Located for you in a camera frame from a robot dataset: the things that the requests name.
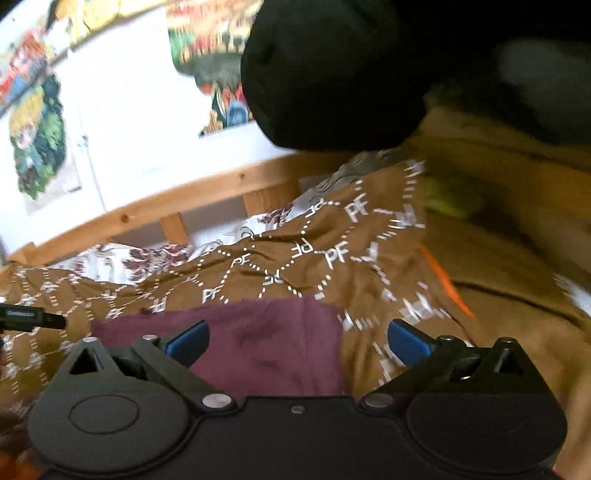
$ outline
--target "colorful poster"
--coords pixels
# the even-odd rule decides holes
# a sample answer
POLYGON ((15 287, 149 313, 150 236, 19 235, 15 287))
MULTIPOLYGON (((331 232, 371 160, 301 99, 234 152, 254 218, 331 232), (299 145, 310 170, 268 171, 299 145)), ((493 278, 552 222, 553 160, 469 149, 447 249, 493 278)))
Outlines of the colorful poster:
POLYGON ((18 189, 29 214, 80 189, 59 93, 51 75, 21 99, 9 119, 18 189))
POLYGON ((50 7, 47 28, 48 45, 54 47, 54 56, 63 51, 64 38, 68 47, 74 47, 116 18, 130 17, 144 12, 165 0, 56 0, 50 7))
POLYGON ((0 116, 47 67, 43 41, 46 22, 47 13, 0 55, 0 116))
POLYGON ((166 6, 174 66, 212 97, 200 135, 253 120, 242 93, 240 59, 261 5, 262 0, 182 0, 166 6))
POLYGON ((0 54, 0 116, 68 48, 165 0, 54 0, 30 29, 0 54))

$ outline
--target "white wall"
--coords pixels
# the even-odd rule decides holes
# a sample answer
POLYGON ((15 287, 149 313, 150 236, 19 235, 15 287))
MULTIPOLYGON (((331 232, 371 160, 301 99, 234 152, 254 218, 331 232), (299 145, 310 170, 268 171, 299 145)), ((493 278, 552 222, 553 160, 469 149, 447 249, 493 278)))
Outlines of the white wall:
MULTIPOLYGON (((48 3, 25 0, 15 8, 0 23, 0 44, 8 44, 48 3)), ((78 140, 87 135, 98 189, 89 160, 77 158, 82 191, 27 216, 17 189, 7 112, 0 119, 0 236, 8 252, 30 241, 40 244, 101 215, 105 209, 100 196, 106 210, 112 210, 200 177, 289 152, 272 145, 255 123, 198 137, 208 118, 210 98, 198 90, 192 77, 176 72, 164 7, 88 41, 56 67, 56 74, 68 133, 78 140)), ((222 209, 214 218, 224 220, 215 226, 187 222, 190 230, 197 229, 195 238, 209 241, 245 218, 240 201, 212 208, 222 209), (210 233, 200 234, 202 227, 210 233)), ((195 214, 195 218, 205 216, 195 214)))

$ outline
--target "screw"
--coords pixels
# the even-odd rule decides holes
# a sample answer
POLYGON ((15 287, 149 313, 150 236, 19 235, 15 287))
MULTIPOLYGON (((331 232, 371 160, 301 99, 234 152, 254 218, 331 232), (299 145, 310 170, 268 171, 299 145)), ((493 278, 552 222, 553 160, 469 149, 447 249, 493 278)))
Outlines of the screw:
POLYGON ((394 399, 387 393, 370 393, 363 401, 371 408, 386 408, 392 404, 394 399))
POLYGON ((207 408, 226 408, 232 403, 232 397, 224 393, 210 393, 203 397, 201 403, 207 408))

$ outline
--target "purple fabric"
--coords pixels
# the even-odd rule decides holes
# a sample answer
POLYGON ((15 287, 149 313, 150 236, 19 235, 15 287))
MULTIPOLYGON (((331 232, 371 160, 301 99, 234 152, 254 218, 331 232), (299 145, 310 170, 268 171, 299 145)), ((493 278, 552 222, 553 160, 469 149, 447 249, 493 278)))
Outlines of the purple fabric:
POLYGON ((341 325, 334 307, 312 297, 242 300, 94 321, 92 334, 105 346, 126 346, 142 335, 163 337, 202 319, 210 327, 209 348, 191 372, 236 398, 345 393, 341 325))

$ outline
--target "green object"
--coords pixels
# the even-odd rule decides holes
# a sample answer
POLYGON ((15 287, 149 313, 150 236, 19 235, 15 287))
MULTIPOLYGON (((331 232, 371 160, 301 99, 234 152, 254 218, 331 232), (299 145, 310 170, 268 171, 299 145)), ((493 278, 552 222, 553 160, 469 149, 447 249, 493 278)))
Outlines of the green object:
POLYGON ((471 179, 465 177, 427 177, 425 207, 433 212, 462 220, 478 213, 486 200, 471 179))
POLYGON ((40 125, 40 134, 45 137, 52 150, 57 150, 64 134, 64 121, 56 112, 49 112, 40 125))
POLYGON ((173 57, 174 67, 178 70, 182 63, 180 58, 182 49, 192 45, 197 37, 193 33, 169 30, 168 39, 170 40, 170 53, 173 57))

